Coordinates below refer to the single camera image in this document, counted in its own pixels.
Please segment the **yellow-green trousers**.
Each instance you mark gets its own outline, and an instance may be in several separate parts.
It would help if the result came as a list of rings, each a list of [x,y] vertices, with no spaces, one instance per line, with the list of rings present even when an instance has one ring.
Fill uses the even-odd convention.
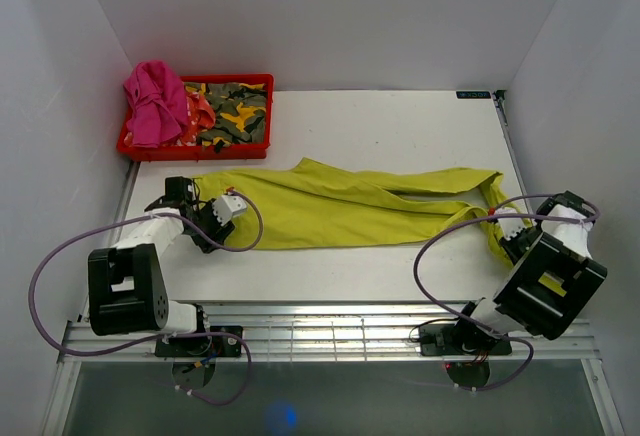
[[[206,200],[233,188],[256,205],[236,220],[228,242],[259,250],[420,243],[507,198],[495,170],[351,172],[308,158],[290,170],[232,169],[194,180]]]

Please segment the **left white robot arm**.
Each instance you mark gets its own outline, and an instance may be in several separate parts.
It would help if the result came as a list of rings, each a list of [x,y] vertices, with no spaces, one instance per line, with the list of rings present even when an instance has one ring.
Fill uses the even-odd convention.
[[[193,179],[167,178],[164,194],[150,203],[147,219],[109,248],[88,257],[89,321],[98,336],[153,332],[177,334],[190,355],[205,353],[212,332],[202,310],[169,298],[160,258],[187,236],[205,254],[219,248],[235,229],[233,219],[247,210],[229,193],[204,201]]]

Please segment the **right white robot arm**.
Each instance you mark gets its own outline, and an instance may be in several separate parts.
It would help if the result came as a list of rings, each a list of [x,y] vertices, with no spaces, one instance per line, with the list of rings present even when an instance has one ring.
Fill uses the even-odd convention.
[[[516,219],[500,207],[499,245],[513,268],[490,298],[468,303],[451,329],[454,346],[464,353],[490,352],[499,336],[526,331],[547,340],[560,337],[605,281],[607,269],[588,249],[596,211],[576,194],[554,194],[539,206],[539,220]]]

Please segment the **red plastic bin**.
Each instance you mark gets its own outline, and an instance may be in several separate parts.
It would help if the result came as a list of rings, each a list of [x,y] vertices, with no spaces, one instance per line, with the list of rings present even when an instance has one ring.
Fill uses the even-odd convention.
[[[232,160],[232,159],[263,159],[267,155],[270,146],[271,116],[273,92],[275,87],[274,77],[269,73],[257,74],[223,74],[223,75],[197,75],[184,76],[183,82],[204,83],[230,83],[243,82],[248,84],[265,83],[267,96],[267,116],[265,142],[259,144],[246,144],[231,146],[215,151],[212,147],[203,146],[179,146],[178,139],[171,144],[163,145],[156,149],[138,148],[130,145],[131,134],[127,130],[126,123],[132,116],[130,107],[125,113],[125,120],[120,131],[117,149],[133,161],[200,161],[200,160]]]

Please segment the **orange patterned garment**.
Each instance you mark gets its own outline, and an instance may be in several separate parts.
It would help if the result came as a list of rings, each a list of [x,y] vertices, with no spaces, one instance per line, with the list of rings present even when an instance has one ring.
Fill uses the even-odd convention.
[[[200,93],[187,93],[187,126],[179,137],[179,146],[195,146],[198,136],[215,125],[215,112],[207,99]]]

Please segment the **camouflage garment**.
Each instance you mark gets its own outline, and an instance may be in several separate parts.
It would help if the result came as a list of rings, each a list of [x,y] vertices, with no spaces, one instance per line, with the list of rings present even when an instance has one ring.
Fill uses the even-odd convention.
[[[267,96],[265,83],[185,82],[187,93],[202,94],[215,112],[215,125],[198,136],[195,146],[215,151],[265,142]]]

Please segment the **pink garment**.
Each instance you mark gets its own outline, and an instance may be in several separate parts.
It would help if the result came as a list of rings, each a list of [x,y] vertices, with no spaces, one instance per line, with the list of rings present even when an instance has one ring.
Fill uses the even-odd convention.
[[[188,125],[188,103],[180,77],[163,61],[139,63],[123,83],[132,110],[126,123],[130,145],[156,149],[174,143]]]

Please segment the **blue table label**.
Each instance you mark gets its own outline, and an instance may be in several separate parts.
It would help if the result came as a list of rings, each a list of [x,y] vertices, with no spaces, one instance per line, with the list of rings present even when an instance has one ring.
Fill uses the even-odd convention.
[[[458,99],[491,99],[492,95],[489,91],[456,91],[456,97]]]

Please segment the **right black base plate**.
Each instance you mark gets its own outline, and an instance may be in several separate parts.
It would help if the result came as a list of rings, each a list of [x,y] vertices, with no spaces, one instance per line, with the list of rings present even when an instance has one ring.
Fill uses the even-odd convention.
[[[422,356],[508,356],[509,342],[495,339],[475,325],[458,319],[437,318],[415,327],[417,335],[410,341],[417,343]]]

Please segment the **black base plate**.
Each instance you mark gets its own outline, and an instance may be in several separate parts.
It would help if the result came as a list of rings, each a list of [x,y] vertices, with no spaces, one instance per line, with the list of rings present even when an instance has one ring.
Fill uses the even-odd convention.
[[[211,332],[228,336],[200,336],[197,338],[170,338],[155,345],[154,355],[160,358],[235,358],[242,353],[242,345],[231,335],[243,337],[242,326],[211,326]]]
[[[508,356],[509,342],[495,339],[475,325],[458,319],[437,318],[415,327],[417,335],[410,341],[417,343],[422,356]]]

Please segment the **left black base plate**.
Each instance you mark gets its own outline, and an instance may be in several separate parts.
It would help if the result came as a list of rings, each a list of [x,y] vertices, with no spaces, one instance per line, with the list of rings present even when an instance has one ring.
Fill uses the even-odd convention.
[[[154,355],[160,358],[235,358],[242,353],[242,345],[231,335],[243,337],[242,326],[211,326],[211,332],[228,336],[200,336],[197,338],[170,338],[155,345]]]

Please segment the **aluminium rail frame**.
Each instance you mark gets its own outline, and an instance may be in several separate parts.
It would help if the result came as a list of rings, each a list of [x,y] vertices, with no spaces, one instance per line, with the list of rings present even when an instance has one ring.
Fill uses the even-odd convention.
[[[167,177],[245,166],[143,164],[128,213],[139,217]],[[492,297],[511,272],[497,224],[454,224],[393,246],[259,250],[254,243],[204,254],[187,236],[160,258],[169,298],[194,304],[211,326],[242,326],[239,357],[218,357],[209,381],[171,377],[178,358],[154,355],[165,337],[96,335],[87,319],[60,339],[66,361],[141,375],[109,394],[83,385],[68,430],[105,434],[620,435],[602,367],[603,348],[584,318],[554,340],[512,331],[508,356],[422,356],[415,327]]]

